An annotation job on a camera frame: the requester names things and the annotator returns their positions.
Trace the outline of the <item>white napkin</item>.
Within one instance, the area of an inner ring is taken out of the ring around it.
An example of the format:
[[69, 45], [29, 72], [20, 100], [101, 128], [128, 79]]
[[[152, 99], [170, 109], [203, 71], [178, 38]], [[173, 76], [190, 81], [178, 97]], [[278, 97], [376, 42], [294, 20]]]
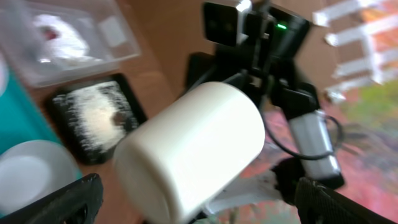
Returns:
[[61, 17], [40, 14], [33, 24], [46, 40], [45, 48], [60, 61], [69, 66], [82, 66], [101, 62], [102, 59], [89, 56], [90, 47], [80, 33]]

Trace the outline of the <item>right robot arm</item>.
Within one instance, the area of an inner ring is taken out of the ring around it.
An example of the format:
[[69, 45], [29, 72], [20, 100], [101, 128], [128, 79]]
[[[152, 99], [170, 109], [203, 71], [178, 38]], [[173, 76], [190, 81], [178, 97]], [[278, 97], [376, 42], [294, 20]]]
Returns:
[[270, 101], [287, 120], [320, 109], [315, 87], [294, 63], [308, 20], [269, 1], [204, 1], [201, 13], [215, 52], [190, 54], [186, 91], [205, 82], [227, 83], [258, 108]]

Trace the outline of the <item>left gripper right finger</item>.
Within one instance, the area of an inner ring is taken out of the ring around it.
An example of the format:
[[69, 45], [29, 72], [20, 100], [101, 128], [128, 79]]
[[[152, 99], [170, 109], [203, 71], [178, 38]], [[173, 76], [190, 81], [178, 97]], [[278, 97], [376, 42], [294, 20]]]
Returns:
[[295, 206], [302, 224], [395, 224], [314, 180], [301, 178]]

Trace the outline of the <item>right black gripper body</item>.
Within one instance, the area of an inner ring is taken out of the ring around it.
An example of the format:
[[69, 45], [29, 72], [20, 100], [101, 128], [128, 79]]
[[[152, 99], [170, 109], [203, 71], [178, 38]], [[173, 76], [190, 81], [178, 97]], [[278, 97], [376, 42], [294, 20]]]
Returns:
[[291, 58], [275, 58], [265, 70], [243, 68], [227, 58], [203, 52], [190, 54], [185, 92], [205, 82], [223, 82], [236, 73], [249, 76], [245, 93], [260, 110], [266, 103], [280, 108], [287, 120], [320, 110], [317, 89]]

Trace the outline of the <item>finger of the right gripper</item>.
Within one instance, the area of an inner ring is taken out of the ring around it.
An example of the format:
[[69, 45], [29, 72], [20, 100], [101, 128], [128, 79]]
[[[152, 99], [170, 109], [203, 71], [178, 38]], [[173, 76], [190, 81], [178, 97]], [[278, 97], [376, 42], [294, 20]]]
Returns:
[[246, 73], [236, 73], [223, 80], [223, 83], [234, 86], [239, 90], [244, 90], [245, 86], [248, 84], [248, 80], [249, 76]]

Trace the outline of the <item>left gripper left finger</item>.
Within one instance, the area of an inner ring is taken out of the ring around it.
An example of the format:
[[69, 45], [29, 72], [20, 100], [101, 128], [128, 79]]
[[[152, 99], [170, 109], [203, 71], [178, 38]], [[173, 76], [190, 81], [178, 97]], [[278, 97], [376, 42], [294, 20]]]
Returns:
[[103, 204], [103, 184], [88, 174], [1, 218], [1, 224], [92, 224]]

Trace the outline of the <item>white cup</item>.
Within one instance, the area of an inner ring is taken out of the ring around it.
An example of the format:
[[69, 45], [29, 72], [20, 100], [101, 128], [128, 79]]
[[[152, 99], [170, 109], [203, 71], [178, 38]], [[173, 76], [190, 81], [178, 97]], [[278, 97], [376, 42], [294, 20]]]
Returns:
[[238, 88], [207, 82], [128, 134], [113, 162], [149, 223], [188, 223], [261, 152], [262, 116]]

